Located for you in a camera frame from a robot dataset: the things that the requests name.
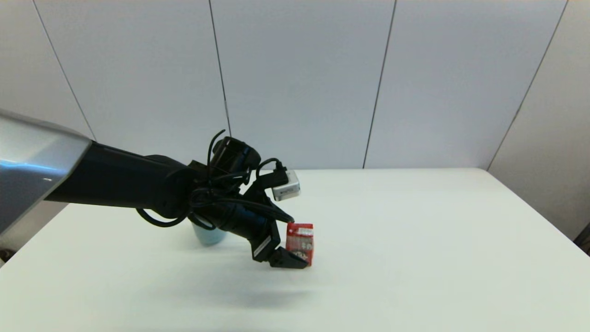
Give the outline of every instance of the small red carton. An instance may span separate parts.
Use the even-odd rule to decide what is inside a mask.
[[[287,224],[287,250],[305,259],[309,265],[313,260],[313,224]]]

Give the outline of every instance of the light blue cup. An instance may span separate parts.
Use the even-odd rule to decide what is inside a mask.
[[[216,245],[217,243],[225,239],[225,235],[227,235],[227,232],[221,229],[216,228],[214,230],[206,230],[193,223],[191,224],[192,228],[195,230],[196,237],[199,239],[199,242],[204,246]]]

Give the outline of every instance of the panel seam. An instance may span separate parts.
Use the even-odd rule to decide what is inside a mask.
[[[94,134],[94,131],[92,130],[92,127],[90,126],[90,123],[88,122],[88,119],[86,118],[86,114],[84,114],[84,110],[82,110],[82,106],[80,106],[80,102],[78,101],[78,97],[76,97],[76,94],[74,93],[74,89],[72,89],[72,85],[70,84],[70,80],[68,79],[68,76],[65,74],[65,70],[64,70],[64,67],[61,65],[60,58],[57,56],[57,52],[55,51],[55,47],[53,46],[53,42],[51,41],[51,38],[49,37],[49,33],[47,32],[47,28],[45,27],[45,22],[43,22],[43,19],[41,18],[41,13],[39,13],[39,8],[37,8],[37,3],[35,2],[35,0],[32,0],[32,3],[33,3],[33,6],[35,6],[35,10],[37,11],[37,16],[39,17],[39,21],[41,21],[41,26],[43,27],[43,31],[45,32],[45,36],[47,37],[47,40],[49,41],[49,45],[51,46],[53,54],[55,55],[55,59],[57,60],[57,64],[60,65],[60,70],[61,70],[61,73],[64,75],[65,82],[68,83],[68,87],[70,88],[70,92],[72,93],[72,96],[74,96],[74,100],[76,101],[76,105],[78,105],[78,109],[80,110],[80,113],[82,114],[82,118],[84,118],[84,121],[86,122],[86,126],[88,126],[88,129],[90,130],[90,134],[92,135],[94,140],[98,141],[96,139],[96,135]]]
[[[223,72],[221,71],[221,58],[219,57],[219,46],[217,45],[217,33],[215,31],[215,21],[213,19],[213,6],[209,0],[209,12],[211,13],[211,26],[213,27],[213,39],[215,40],[215,52],[217,53],[217,65],[219,66],[219,77],[221,78],[221,90],[223,91],[223,105],[225,108],[225,117],[227,118],[227,128],[231,135],[230,113],[227,109],[227,98],[225,97],[225,84],[223,82]]]
[[[375,122],[375,113],[377,111],[377,103],[379,101],[379,92],[381,91],[381,81],[383,80],[383,71],[385,69],[385,61],[387,60],[387,51],[389,48],[389,40],[391,39],[391,29],[394,25],[395,8],[397,7],[398,1],[394,1],[394,8],[391,12],[391,20],[389,22],[389,32],[387,33],[387,42],[385,43],[385,54],[383,55],[383,63],[381,64],[381,74],[379,75],[379,83],[377,84],[377,94],[375,96],[375,104],[373,106],[373,115],[371,117],[371,127],[369,128],[369,138],[367,139],[367,146],[365,149],[365,157],[363,159],[363,169],[367,162],[367,155],[369,154],[369,144],[371,142],[371,134],[373,132],[373,123]]]
[[[539,65],[537,66],[537,70],[535,70],[535,74],[533,75],[533,79],[530,80],[530,84],[529,84],[529,87],[526,89],[525,96],[520,101],[520,105],[518,106],[518,109],[516,110],[516,113],[514,114],[514,117],[512,118],[512,121],[511,121],[510,125],[508,126],[508,129],[506,130],[506,133],[504,133],[504,137],[502,137],[502,140],[500,141],[500,145],[498,145],[498,149],[496,150],[496,153],[494,153],[494,156],[491,158],[491,161],[486,169],[487,171],[490,171],[491,165],[494,163],[494,160],[496,160],[496,157],[498,156],[498,152],[500,152],[500,148],[502,147],[502,144],[504,144],[504,141],[506,140],[506,137],[508,136],[510,129],[512,129],[512,125],[514,125],[514,122],[516,121],[516,117],[518,117],[518,114],[520,113],[522,105],[525,103],[526,97],[529,95],[530,88],[533,86],[533,83],[535,82],[535,78],[537,77],[537,74],[539,73],[539,70],[540,70],[541,66],[543,65],[543,61],[545,60],[545,56],[547,55],[547,51],[549,50],[549,47],[551,46],[551,42],[553,41],[553,38],[555,37],[555,34],[557,33],[557,29],[559,28],[559,24],[561,23],[561,19],[563,18],[563,13],[565,12],[565,8],[568,6],[568,3],[569,3],[569,0],[566,0],[565,5],[563,6],[563,9],[561,10],[561,14],[559,16],[557,24],[555,25],[555,29],[553,30],[553,34],[551,35],[551,38],[549,39],[549,42],[547,43],[547,47],[545,48],[545,52],[543,53],[543,56],[541,57],[541,61],[539,62]]]

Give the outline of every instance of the table surface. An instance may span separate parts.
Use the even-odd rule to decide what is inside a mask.
[[[485,171],[297,175],[278,205],[314,223],[311,268],[71,204],[0,269],[0,329],[588,331],[590,259]]]

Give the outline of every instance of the black robotic arm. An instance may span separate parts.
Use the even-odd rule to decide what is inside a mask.
[[[207,164],[189,165],[161,155],[140,156],[92,142],[73,173],[45,199],[69,203],[131,207],[151,224],[170,227],[188,218],[205,229],[219,228],[246,238],[255,261],[273,267],[304,268],[307,262],[277,246],[276,220],[293,218],[274,205],[265,189],[273,188],[275,200],[299,192],[292,171],[275,158],[261,163],[260,155],[246,143],[225,137],[209,146]],[[275,170],[259,175],[260,168],[275,162]],[[253,171],[257,177],[250,188]],[[145,210],[173,221],[154,219]]]

